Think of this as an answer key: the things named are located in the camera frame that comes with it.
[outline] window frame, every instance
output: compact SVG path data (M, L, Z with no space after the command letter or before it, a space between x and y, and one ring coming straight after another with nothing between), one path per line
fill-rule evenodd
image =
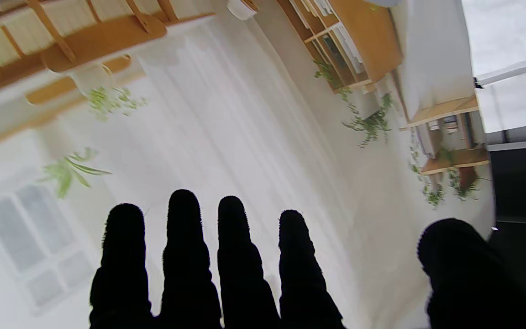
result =
M74 212L71 210L69 201L57 199L56 194L54 194L50 188L50 185L39 182L41 178L41 171L37 170L35 167L32 167L19 170L17 171L16 175L11 175L8 179L0 183L0 201L6 198L11 200L25 227L31 234L39 250L44 255L43 260L37 262L37 264L29 267L25 271L20 271L17 269L12 256L8 253L4 243L0 239L0 263L3 267L5 267L6 272L8 272L8 275L10 275L14 283L16 283L19 293L21 294L21 298L23 298L25 301L29 312L35 316L39 316L47 312L72 294L84 287L90 286L90 282L92 281L92 277L96 271L96 264L98 263L98 251L96 251L90 241L87 241L88 239L83 239L83 237L88 237L88 235L84 231L83 227L81 227L81 225L78 223L77 217L75 217ZM19 190L28 186L41 187L48 192L51 200L56 200L58 212L62 217L64 217L64 225L66 225L66 229L68 229L73 236L73 241L71 244L63 247L56 254L53 254L53 252L49 250L46 242L44 242L44 240L40 237L40 233L33 222L33 219L31 219L31 216L27 213L27 210L23 207L19 197L16 194ZM71 256L77 255L79 252L85 257L92 272L89 280L84 280L81 283L71 287L61 275L58 267L61 262L71 258ZM56 279L60 283L63 293L46 302L46 304L38 306L36 301L33 299L27 285L29 281L35 279L38 277L38 275L41 275L48 270L53 271L53 273L56 275Z

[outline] window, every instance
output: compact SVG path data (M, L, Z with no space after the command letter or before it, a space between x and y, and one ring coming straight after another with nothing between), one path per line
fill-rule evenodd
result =
M27 185L0 197L0 245L36 312L90 282L90 262L43 186Z

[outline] window pane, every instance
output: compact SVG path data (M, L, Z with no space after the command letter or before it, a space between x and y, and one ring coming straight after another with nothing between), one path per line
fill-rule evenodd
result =
M60 282L53 271L47 270L35 279L28 281L27 290L30 292L36 306L41 308L47 302L63 293Z
M58 265L58 269L66 284L71 288L87 281L92 276L92 267L82 252L63 260Z
M19 271L29 269L44 259L44 254L9 198L0 201L0 240Z
M17 197L52 253L72 243L73 234L48 190L27 186L17 192Z

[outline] hanging plant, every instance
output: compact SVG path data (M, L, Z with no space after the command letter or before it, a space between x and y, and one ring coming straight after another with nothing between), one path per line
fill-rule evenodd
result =
M437 209L444 200L445 192L442 185L440 185L438 190L433 190L430 184L426 184L423 186L421 192L426 197L427 203L431 204L434 210Z
M456 167L449 167L447 170L447 175L449 177L449 187L456 191L456 196L460 200L465 201L469 196L472 195L472 192L478 191L478 189L476 189L478 178L476 178L476 180L473 181L469 186L462 188L460 171Z
M428 181L421 174L421 169L417 166L417 158L419 157L419 145L415 138L415 127L411 127L411 146L409 147L411 152L411 161L409 161L409 168L413 173L417 175L417 180L423 183L421 193L426 197L428 204L432 205L434 210L438 208L441 202L444 200L445 191L442 185L438 185L438 189L432 187L432 183Z
M369 142L379 139L379 131L383 132L385 143L388 141L388 132L391 131L389 128L389 123L387 121L387 111L393 105L393 100L391 94L385 94L381 98L380 109L374 114L369 116L367 119L363 119L360 113L357 110L357 106L350 102L348 99L349 94L352 94L352 90L349 87L343 87L342 82L334 78L332 71L334 68L332 65L314 61L318 65L319 70L316 71L314 77L319 78L323 77L328 81L328 83L333 87L337 88L337 92L346 103L348 109L353 114L353 120L348 123L342 123L345 127L352 129L354 131L364 131L366 132L365 139L359 144L360 148L365 148Z
M44 166L44 173L47 175L42 181L55 180L57 182L56 196L63 199L70 189L73 179L77 179L82 185L90 187L90 183L83 177L86 175L111 175L108 171L94 169L91 167L84 166L80 163L89 162L92 160L98 152L93 151L91 148L85 148L84 155L80 155L79 152L74 152L69 156Z
M127 88L112 88L109 91L105 87L93 89L88 94L90 113L94 114L97 120L104 122L109 119L109 114L121 112L129 116L132 110L137 110L147 104L145 98L136 100L130 96L131 91Z
M453 150L448 150L447 148L442 147L438 151L438 156L442 159L446 159L451 167L455 165L455 162L453 160Z

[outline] white wall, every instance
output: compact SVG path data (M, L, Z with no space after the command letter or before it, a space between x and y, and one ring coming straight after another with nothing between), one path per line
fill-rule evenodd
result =
M209 0L171 0L171 4L178 18L213 11Z
M38 115L45 108L30 106L25 99L14 99L0 106L0 135L18 127Z
M474 93L460 0L403 0L391 8L404 61L397 72L409 118Z

